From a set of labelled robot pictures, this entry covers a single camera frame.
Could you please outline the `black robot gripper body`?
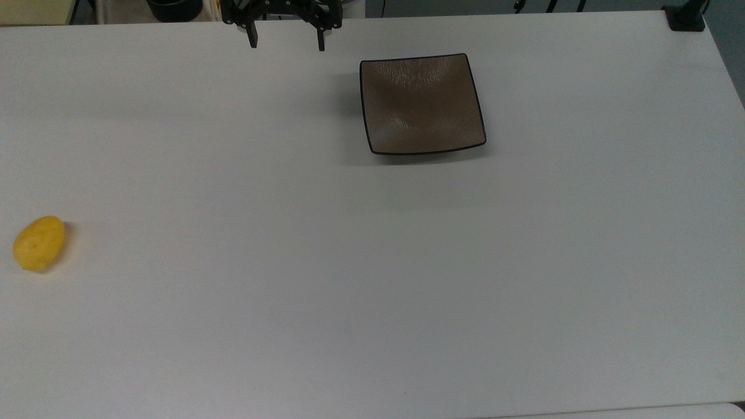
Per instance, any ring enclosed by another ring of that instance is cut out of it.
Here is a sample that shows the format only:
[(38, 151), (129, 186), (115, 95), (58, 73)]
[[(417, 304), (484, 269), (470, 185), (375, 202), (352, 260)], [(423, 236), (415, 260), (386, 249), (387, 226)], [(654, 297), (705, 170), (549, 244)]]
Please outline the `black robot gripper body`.
[(321, 30), (339, 29), (343, 24), (341, 1), (221, 2), (221, 20), (226, 24), (249, 26), (265, 15), (295, 16)]

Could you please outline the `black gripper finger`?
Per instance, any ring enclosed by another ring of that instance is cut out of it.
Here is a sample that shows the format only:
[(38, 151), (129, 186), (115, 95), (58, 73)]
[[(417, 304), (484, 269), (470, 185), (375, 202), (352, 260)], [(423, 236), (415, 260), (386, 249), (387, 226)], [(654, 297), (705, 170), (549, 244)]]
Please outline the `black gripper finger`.
[(237, 27), (247, 35), (251, 48), (257, 48), (258, 34), (253, 15), (245, 12), (223, 12), (223, 23)]
[(325, 39), (332, 34), (333, 29), (340, 29), (343, 22), (343, 12), (317, 12), (317, 42), (319, 51), (325, 51)]

